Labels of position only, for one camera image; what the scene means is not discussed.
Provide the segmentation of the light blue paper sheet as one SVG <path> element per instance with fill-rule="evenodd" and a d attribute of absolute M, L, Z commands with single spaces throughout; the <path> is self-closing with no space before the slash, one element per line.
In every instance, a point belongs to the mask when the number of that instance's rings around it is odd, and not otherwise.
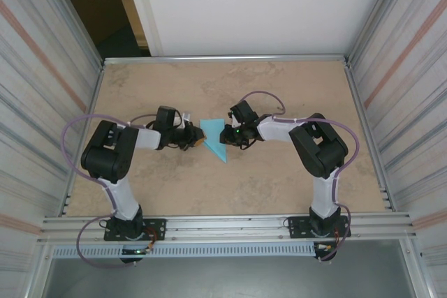
<path fill-rule="evenodd" d="M 224 127 L 223 119 L 200 120 L 200 128 L 206 136 L 205 146 L 222 162 L 227 163 L 226 145 L 220 142 L 220 134 Z"/>

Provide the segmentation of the aluminium left table edge bar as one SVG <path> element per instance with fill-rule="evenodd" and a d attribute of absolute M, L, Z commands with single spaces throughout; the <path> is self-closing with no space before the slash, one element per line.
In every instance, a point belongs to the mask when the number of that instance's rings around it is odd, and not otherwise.
<path fill-rule="evenodd" d="M 87 105 L 87 110 L 84 112 L 84 114 L 92 114 L 95 110 L 96 102 L 98 99 L 98 94 L 101 89 L 101 84 L 103 81 L 104 72 L 105 72 L 105 62 L 103 61 L 101 64 L 101 67 L 100 67 L 100 71 L 98 73 L 98 78 L 94 85 L 93 93 L 91 94 L 91 99 Z M 91 119 L 83 119 L 83 120 L 74 122 L 71 126 L 74 126 L 77 123 L 80 123 L 82 132 L 81 132 L 80 139 L 78 140 L 77 146 L 75 148 L 75 153 L 69 157 L 69 161 L 72 164 L 74 164 L 74 166 L 76 168 L 79 168 L 80 167 L 79 166 L 80 157 L 82 154 L 82 148 L 83 148 L 83 145 L 85 144 L 85 140 L 87 139 L 87 134 L 89 131 Z M 61 201 L 60 211 L 58 214 L 59 217 L 66 216 L 66 213 L 70 207 L 71 200 L 73 198 L 73 190 L 75 188 L 76 180 L 78 177 L 78 174 L 76 173 L 76 171 L 70 165 L 68 165 L 68 166 L 71 169 L 71 171 L 68 174 L 68 179 L 66 182 L 66 192 L 64 194 L 63 200 Z"/>

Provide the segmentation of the aluminium table edge bar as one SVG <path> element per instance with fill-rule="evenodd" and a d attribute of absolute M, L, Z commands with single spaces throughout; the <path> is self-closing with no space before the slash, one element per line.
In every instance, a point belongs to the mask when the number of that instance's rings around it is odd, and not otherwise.
<path fill-rule="evenodd" d="M 376 178 L 379 183 L 380 192 L 384 194 L 384 203 L 387 211 L 396 211 L 393 195 L 389 189 L 389 181 L 388 177 L 379 155 L 379 148 L 374 140 L 372 129 L 369 124 L 369 120 L 367 118 L 366 108 L 362 103 L 355 78 L 353 76 L 353 70 L 350 67 L 350 63 L 347 61 L 344 62 L 344 72 L 346 75 L 347 82 L 349 84 L 349 88 L 351 90 L 351 95 L 353 97 L 353 102 L 356 107 L 356 111 L 360 120 L 360 124 L 362 127 L 363 134 L 365 136 L 365 141 L 367 143 L 367 148 L 369 151 L 369 155 L 372 159 L 372 164 L 374 166 L 374 171 L 376 174 Z"/>
<path fill-rule="evenodd" d="M 103 81 L 104 72 L 105 72 L 105 62 L 103 61 L 101 64 L 101 67 L 100 67 L 100 71 L 98 73 L 98 78 L 94 85 L 93 93 L 91 94 L 91 99 L 87 105 L 87 110 L 84 112 L 84 114 L 92 114 L 95 110 L 96 102 L 98 99 L 98 94 L 101 89 L 101 84 Z M 82 154 L 82 148 L 83 148 L 83 145 L 85 144 L 85 140 L 87 139 L 87 134 L 89 131 L 91 119 L 83 119 L 83 120 L 74 122 L 71 126 L 74 126 L 77 123 L 80 123 L 82 132 L 81 132 L 80 139 L 78 140 L 77 146 L 75 148 L 75 153 L 69 157 L 69 161 L 72 164 L 74 164 L 74 166 L 76 168 L 79 168 L 80 167 L 79 166 L 80 157 Z M 63 200 L 61 201 L 60 211 L 58 214 L 59 217 L 66 216 L 66 213 L 70 207 L 71 200 L 73 198 L 73 190 L 75 188 L 76 180 L 78 177 L 78 174 L 76 173 L 76 171 L 70 165 L 68 165 L 68 166 L 71 169 L 71 171 L 68 174 L 68 179 L 66 182 L 66 192 L 64 194 Z"/>

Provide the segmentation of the aluminium right table edge bar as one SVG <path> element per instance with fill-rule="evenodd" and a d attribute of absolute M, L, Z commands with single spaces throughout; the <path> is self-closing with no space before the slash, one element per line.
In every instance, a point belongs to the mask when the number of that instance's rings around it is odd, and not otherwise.
<path fill-rule="evenodd" d="M 344 72 L 346 75 L 347 82 L 349 84 L 349 88 L 351 90 L 351 95 L 353 97 L 353 102 L 356 107 L 356 111 L 360 120 L 360 124 L 362 127 L 363 134 L 365 136 L 365 141 L 367 143 L 367 148 L 369 151 L 369 155 L 372 159 L 372 164 L 374 166 L 374 171 L 376 174 L 376 178 L 379 183 L 380 192 L 384 194 L 384 203 L 387 211 L 396 211 L 393 195 L 389 189 L 389 181 L 388 177 L 379 155 L 379 148 L 374 140 L 372 129 L 369 124 L 369 120 L 367 118 L 366 108 L 362 103 L 355 78 L 353 76 L 353 70 L 350 67 L 350 63 L 347 61 L 344 62 Z"/>

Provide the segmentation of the grey metal lower panel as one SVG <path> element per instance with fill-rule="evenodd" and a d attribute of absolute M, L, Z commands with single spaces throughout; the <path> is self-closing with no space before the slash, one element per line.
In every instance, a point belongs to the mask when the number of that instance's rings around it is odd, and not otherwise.
<path fill-rule="evenodd" d="M 311 257 L 152 258 L 96 269 L 55 260 L 44 298 L 416 298 L 396 241 L 345 243 Z"/>

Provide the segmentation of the striped translucent left side panel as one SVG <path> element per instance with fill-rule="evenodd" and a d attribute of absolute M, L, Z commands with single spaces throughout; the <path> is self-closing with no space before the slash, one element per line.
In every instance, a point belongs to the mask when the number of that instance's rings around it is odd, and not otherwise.
<path fill-rule="evenodd" d="M 99 69 L 53 0 L 0 0 L 0 298 L 27 291 L 43 219 L 59 214 Z"/>

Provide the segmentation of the striped translucent panel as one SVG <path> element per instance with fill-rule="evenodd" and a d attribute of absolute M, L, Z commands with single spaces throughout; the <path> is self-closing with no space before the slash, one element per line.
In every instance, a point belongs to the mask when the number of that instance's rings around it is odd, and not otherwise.
<path fill-rule="evenodd" d="M 53 0 L 0 0 L 0 298 L 27 291 L 43 219 L 59 214 L 99 69 Z"/>
<path fill-rule="evenodd" d="M 352 70 L 427 289 L 447 298 L 447 0 L 394 0 Z"/>

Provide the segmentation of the striped translucent right side panel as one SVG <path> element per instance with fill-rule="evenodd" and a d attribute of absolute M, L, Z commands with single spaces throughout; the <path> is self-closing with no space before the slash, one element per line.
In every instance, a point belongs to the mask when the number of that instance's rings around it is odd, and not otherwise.
<path fill-rule="evenodd" d="M 394 0 L 352 70 L 427 289 L 447 298 L 447 0 Z"/>

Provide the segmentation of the aluminium rail behind table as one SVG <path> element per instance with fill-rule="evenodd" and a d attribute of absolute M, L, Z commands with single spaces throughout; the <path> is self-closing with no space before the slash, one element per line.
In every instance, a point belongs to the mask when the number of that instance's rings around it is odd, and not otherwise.
<path fill-rule="evenodd" d="M 343 54 L 275 54 L 275 55 L 224 55 L 179 57 L 109 57 L 104 65 L 115 64 L 180 64 L 180 63 L 234 63 L 256 61 L 345 61 Z"/>

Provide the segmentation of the wide aluminium mounting rail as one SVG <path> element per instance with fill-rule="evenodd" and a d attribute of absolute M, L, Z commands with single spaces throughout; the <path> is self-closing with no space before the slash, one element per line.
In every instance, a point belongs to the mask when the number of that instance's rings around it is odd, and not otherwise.
<path fill-rule="evenodd" d="M 165 243 L 273 242 L 290 238 L 287 214 L 246 216 L 167 216 Z M 90 217 L 46 218 L 37 241 L 73 244 Z M 415 239 L 410 216 L 404 212 L 351 214 L 351 240 Z"/>

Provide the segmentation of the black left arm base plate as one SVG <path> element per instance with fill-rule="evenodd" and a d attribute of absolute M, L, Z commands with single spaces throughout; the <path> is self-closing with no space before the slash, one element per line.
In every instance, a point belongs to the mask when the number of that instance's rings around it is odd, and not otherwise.
<path fill-rule="evenodd" d="M 123 221 L 111 218 L 101 224 L 105 229 L 105 241 L 163 241 L 166 233 L 166 219 L 142 219 Z"/>

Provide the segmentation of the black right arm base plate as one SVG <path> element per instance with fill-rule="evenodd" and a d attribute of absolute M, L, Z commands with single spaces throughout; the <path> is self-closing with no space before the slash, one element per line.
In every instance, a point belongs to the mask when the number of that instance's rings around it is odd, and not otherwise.
<path fill-rule="evenodd" d="M 304 238 L 335 238 L 336 234 L 342 238 L 346 231 L 348 231 L 347 237 L 351 236 L 351 231 L 348 228 L 348 217 L 341 216 L 337 219 L 334 226 L 327 231 L 317 232 L 311 225 L 311 219 L 309 216 L 291 216 L 286 219 L 286 228 L 288 228 L 289 236 L 291 239 L 304 239 Z"/>

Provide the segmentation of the aluminium left corner post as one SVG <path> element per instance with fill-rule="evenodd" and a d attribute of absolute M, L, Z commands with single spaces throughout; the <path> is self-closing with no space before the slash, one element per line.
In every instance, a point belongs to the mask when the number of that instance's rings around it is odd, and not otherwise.
<path fill-rule="evenodd" d="M 95 68 L 101 70 L 103 68 L 103 60 L 98 53 L 90 35 L 88 34 L 82 20 L 76 12 L 71 0 L 53 0 L 61 15 L 63 23 L 73 35 L 77 44 L 88 58 L 89 63 Z"/>

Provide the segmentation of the aluminium corner post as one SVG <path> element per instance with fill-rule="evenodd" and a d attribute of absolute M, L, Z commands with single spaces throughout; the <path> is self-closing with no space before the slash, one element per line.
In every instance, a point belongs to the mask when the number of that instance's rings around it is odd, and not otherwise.
<path fill-rule="evenodd" d="M 95 68 L 101 70 L 103 68 L 103 60 L 98 53 L 90 35 L 88 34 L 82 20 L 76 12 L 71 0 L 53 0 L 61 15 L 63 23 L 73 35 L 77 44 L 88 58 L 89 63 Z"/>
<path fill-rule="evenodd" d="M 352 68 L 353 65 L 360 59 L 361 54 L 371 41 L 374 32 L 376 31 L 381 20 L 386 16 L 388 8 L 393 1 L 394 0 L 376 1 L 349 53 L 345 55 L 345 64 L 348 68 Z"/>

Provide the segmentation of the aluminium right corner post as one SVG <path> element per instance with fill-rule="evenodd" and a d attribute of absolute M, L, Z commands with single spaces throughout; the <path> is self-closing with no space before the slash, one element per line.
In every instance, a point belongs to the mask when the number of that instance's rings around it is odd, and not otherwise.
<path fill-rule="evenodd" d="M 360 59 L 361 54 L 371 41 L 374 32 L 376 31 L 381 20 L 386 16 L 388 8 L 393 1 L 394 0 L 376 1 L 349 53 L 345 55 L 345 64 L 348 68 L 352 68 L 353 65 Z"/>

